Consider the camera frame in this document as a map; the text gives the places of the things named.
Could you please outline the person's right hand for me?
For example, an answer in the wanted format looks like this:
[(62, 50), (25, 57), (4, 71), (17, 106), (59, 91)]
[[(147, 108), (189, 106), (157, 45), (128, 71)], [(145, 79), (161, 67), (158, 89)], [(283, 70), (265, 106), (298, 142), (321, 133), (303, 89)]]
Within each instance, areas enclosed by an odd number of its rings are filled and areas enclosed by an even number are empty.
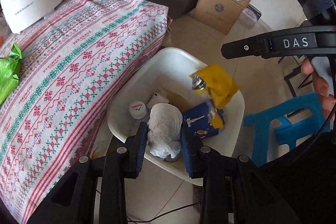
[(302, 63), (301, 72), (305, 75), (312, 75), (313, 88), (321, 103), (323, 116), (327, 118), (335, 105), (335, 98), (330, 94), (329, 84), (319, 77), (308, 58)]

